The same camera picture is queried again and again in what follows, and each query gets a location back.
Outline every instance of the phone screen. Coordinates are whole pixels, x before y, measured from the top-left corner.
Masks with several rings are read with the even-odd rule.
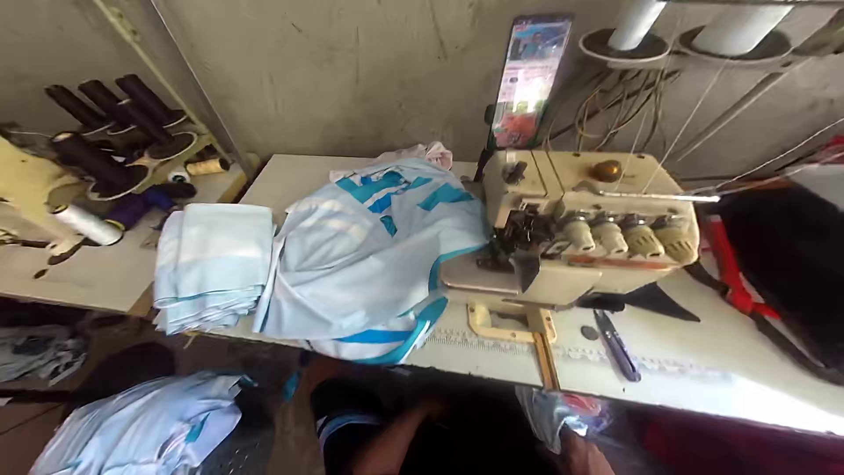
[[[536,135],[569,39],[570,14],[513,20],[492,132],[497,148],[527,147]]]

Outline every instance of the thread spool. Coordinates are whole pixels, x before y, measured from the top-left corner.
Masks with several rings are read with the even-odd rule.
[[[111,246],[123,237],[123,231],[82,208],[61,205],[53,209],[51,213],[56,219],[100,246]]]
[[[132,127],[132,117],[117,106],[120,99],[102,81],[98,79],[85,81],[79,85],[78,89],[114,120],[115,125],[112,129],[115,132],[125,131]]]
[[[187,150],[196,139],[195,135],[187,132],[170,135],[164,127],[144,114],[131,99],[120,101],[118,106],[132,117],[132,123],[138,126],[138,130],[155,142],[146,150],[150,158],[155,160],[173,158]]]
[[[89,131],[99,130],[109,125],[106,118],[95,111],[93,107],[85,104],[70,89],[63,85],[51,85],[44,88],[44,91],[56,104],[72,115],[79,123]]]
[[[187,173],[185,167],[176,167],[167,173],[167,181],[171,183],[190,183],[191,176]]]
[[[114,225],[122,231],[128,231],[138,224],[138,221],[152,209],[149,203],[140,194],[128,194],[111,208],[105,217],[105,222]]]
[[[127,74],[115,82],[117,87],[143,107],[159,125],[173,125],[185,117],[184,111],[170,109],[136,74]]]
[[[641,44],[653,23],[663,12],[666,2],[657,0],[635,0],[627,2],[619,14],[615,31],[609,37],[609,47],[619,51],[629,51]]]
[[[69,161],[85,170],[90,176],[108,189],[122,189],[128,186],[126,169],[117,164],[104,151],[94,147],[82,135],[75,132],[61,132],[51,140],[53,149]]]
[[[187,172],[193,176],[209,175],[211,173],[228,172],[231,165],[222,158],[212,158],[211,160],[198,161],[196,163],[188,163],[185,165]]]
[[[735,57],[751,52],[792,10],[790,5],[725,8],[692,41],[703,52]]]
[[[162,211],[169,211],[176,207],[176,202],[173,199],[167,196],[165,192],[154,187],[147,188],[141,193],[141,197]]]

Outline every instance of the overlock sewing machine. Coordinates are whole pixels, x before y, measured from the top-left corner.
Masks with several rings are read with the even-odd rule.
[[[625,294],[697,260],[692,201],[648,155],[503,150],[484,169],[490,246],[444,262],[449,298],[482,336],[533,341],[490,311],[526,315],[553,342],[549,311]]]

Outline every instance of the concrete wall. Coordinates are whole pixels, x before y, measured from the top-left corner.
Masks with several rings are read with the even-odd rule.
[[[567,70],[574,71],[582,62],[576,39],[589,30],[612,25],[622,3],[153,1],[242,149],[263,156],[375,156],[439,139],[455,151],[457,159],[469,161],[476,160],[485,142],[488,127],[482,120],[483,111],[495,100],[513,17],[574,12],[573,41],[565,58]],[[13,57],[3,59],[11,63],[13,71],[3,73],[0,105],[4,112],[13,107],[19,122],[44,123],[48,128],[70,123],[41,96],[42,85],[76,84],[92,76],[115,77],[138,69],[104,20],[92,16],[87,0],[12,3],[12,14],[0,20],[0,40],[11,44],[14,51]],[[181,89],[202,102],[190,71],[178,65],[178,55],[168,46],[150,5],[129,0],[117,3],[150,41],[162,43],[160,49],[169,52],[164,62],[185,83]],[[54,8],[67,11],[60,16],[53,13]],[[717,10],[671,4],[657,22],[657,32],[668,37],[677,29],[702,25]],[[73,14],[71,21],[63,20],[60,25],[59,18],[67,17],[68,12]],[[795,10],[782,28],[796,43],[831,13],[828,8]],[[16,30],[21,22],[26,28]],[[689,71],[668,91],[663,127],[669,142],[713,73],[711,69]],[[837,57],[804,67],[729,129],[672,167],[685,176],[730,173],[775,155],[844,113],[844,85],[838,80],[842,73],[844,63]],[[760,76],[758,72],[724,71],[684,137],[702,128]],[[582,97],[582,91],[565,92],[571,93],[573,103]],[[564,107],[558,123],[570,120],[571,105]],[[621,134],[615,146],[629,149],[631,135]],[[659,145],[655,140],[649,151],[658,154]],[[566,137],[555,142],[557,149],[568,147],[571,144]]]
[[[231,144],[153,5],[117,0],[143,37],[144,48],[179,95],[224,143]],[[114,79],[135,73],[171,106],[176,103],[111,28],[90,0],[10,0],[0,6],[0,122],[16,122],[45,134],[75,129],[78,123],[45,94],[47,85],[101,79],[119,96]]]

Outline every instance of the cloth bundle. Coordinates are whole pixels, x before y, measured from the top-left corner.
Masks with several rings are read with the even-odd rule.
[[[487,243],[484,207],[423,157],[331,179],[287,209],[252,330],[400,363],[446,307],[440,263]]]
[[[198,467],[241,419],[240,376],[147,381],[73,411],[30,475],[170,475]]]
[[[190,204],[174,212],[155,263],[159,330],[232,326],[251,312],[267,284],[273,232],[264,206]]]

